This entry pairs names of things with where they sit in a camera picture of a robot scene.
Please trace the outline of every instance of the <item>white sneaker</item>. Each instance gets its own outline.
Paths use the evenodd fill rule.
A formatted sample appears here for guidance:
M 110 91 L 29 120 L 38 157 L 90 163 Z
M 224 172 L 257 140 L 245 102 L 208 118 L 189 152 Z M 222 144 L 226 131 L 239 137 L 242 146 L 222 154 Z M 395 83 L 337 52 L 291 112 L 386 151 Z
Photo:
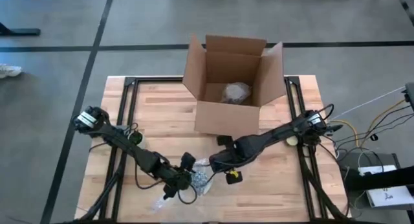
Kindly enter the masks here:
M 0 64 L 0 78 L 5 78 L 7 76 L 17 76 L 21 73 L 21 67 L 19 66 L 9 66 L 6 64 Z

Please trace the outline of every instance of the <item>gray floor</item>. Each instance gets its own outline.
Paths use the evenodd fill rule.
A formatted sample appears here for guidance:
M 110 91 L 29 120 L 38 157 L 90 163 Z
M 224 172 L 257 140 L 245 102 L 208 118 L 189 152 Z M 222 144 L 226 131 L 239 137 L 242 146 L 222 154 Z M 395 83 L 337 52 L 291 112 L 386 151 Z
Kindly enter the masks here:
M 0 47 L 90 46 L 106 0 L 0 0 L 0 21 L 39 27 L 38 38 L 0 38 Z M 414 6 L 414 0 L 407 0 Z M 101 45 L 188 43 L 190 33 L 251 36 L 271 42 L 414 40 L 398 0 L 114 0 Z M 0 52 L 25 73 L 0 80 L 0 223 L 38 223 L 89 52 Z M 334 115 L 414 81 L 414 47 L 285 49 L 286 74 L 316 74 Z M 99 52 L 83 106 L 99 105 L 109 75 L 182 74 L 185 50 Z M 393 93 L 341 119 L 359 131 L 393 102 Z M 366 146 L 412 165 L 408 122 Z M 343 130 L 337 136 L 348 136 Z M 73 217 L 90 140 L 76 135 L 52 217 Z M 403 211 L 365 210 L 359 219 L 408 223 Z

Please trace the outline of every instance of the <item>clear plastic bag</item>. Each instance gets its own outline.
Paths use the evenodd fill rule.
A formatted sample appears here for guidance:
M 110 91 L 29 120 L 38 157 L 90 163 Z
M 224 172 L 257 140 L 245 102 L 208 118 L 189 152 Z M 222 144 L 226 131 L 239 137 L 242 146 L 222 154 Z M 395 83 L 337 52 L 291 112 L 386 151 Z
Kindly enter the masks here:
M 209 178 L 213 175 L 213 171 L 212 168 L 207 165 L 209 165 L 208 159 L 198 160 L 197 162 L 195 162 L 193 167 L 193 171 L 195 171 L 195 173 L 191 173 L 191 185 L 194 187 L 197 193 L 197 198 L 200 198 L 201 196 L 205 195 L 209 191 L 213 183 L 213 179 L 208 181 Z M 191 199 L 193 199 L 194 197 L 194 191 L 191 187 L 189 187 L 185 191 L 180 191 L 180 195 L 183 198 L 183 200 L 191 201 Z M 157 199 L 153 203 L 151 207 L 152 212 L 158 212 L 162 207 L 166 206 L 173 199 L 168 198 L 164 200 L 163 194 L 159 199 Z
M 227 84 L 223 90 L 221 102 L 225 104 L 241 104 L 250 95 L 250 87 L 243 82 Z

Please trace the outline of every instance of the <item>cardboard box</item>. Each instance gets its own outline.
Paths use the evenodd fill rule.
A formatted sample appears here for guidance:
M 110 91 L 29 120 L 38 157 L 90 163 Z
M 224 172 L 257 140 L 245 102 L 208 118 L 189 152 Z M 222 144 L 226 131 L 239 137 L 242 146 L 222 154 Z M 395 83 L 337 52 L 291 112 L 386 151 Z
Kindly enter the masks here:
M 182 83 L 197 99 L 195 130 L 240 137 L 259 130 L 260 107 L 286 93 L 282 43 L 263 53 L 266 40 L 206 36 L 206 50 L 191 36 Z M 241 104 L 220 103 L 227 84 L 244 82 L 251 95 Z

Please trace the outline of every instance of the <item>wooden table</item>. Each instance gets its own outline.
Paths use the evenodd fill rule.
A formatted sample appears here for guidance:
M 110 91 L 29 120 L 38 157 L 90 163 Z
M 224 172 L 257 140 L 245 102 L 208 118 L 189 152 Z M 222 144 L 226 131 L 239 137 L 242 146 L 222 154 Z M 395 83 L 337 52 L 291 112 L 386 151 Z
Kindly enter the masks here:
M 306 108 L 321 109 L 323 104 L 316 77 L 300 76 L 300 80 Z M 124 77 L 110 76 L 103 93 L 102 108 L 109 113 L 113 124 L 116 123 L 123 84 Z M 194 97 L 180 83 L 140 84 L 134 122 L 138 123 L 139 130 L 147 137 L 148 149 L 163 154 L 176 165 L 179 165 L 180 157 L 185 151 L 196 159 L 208 158 L 209 155 L 220 151 L 221 146 L 217 145 L 214 135 L 193 130 L 195 105 Z M 261 131 L 289 121 L 291 119 L 286 96 L 261 108 Z M 94 139 L 93 145 L 101 141 Z M 326 139 L 322 141 L 324 146 L 333 152 L 332 143 Z M 101 193 L 110 151 L 109 146 L 102 146 L 89 154 L 78 207 L 88 209 Z M 322 148 L 317 149 L 316 158 L 323 189 L 338 208 L 345 211 L 347 199 L 338 166 Z M 163 185 L 157 185 L 150 190 L 137 188 L 134 180 L 134 161 L 128 157 L 118 221 L 309 220 L 295 147 L 287 146 L 284 142 L 277 143 L 268 147 L 254 162 L 240 169 L 244 178 L 242 183 L 227 185 L 224 174 L 218 174 L 213 179 L 210 191 L 199 197 L 194 204 L 184 205 L 176 196 L 164 208 L 153 212 L 151 209 L 154 202 L 163 195 Z M 142 172 L 138 173 L 138 180 L 144 186 L 153 183 L 153 180 Z M 109 200 L 109 210 L 112 208 L 113 194 L 114 192 Z M 313 200 L 317 209 L 316 198 Z M 85 211 L 78 209 L 76 218 L 84 214 Z

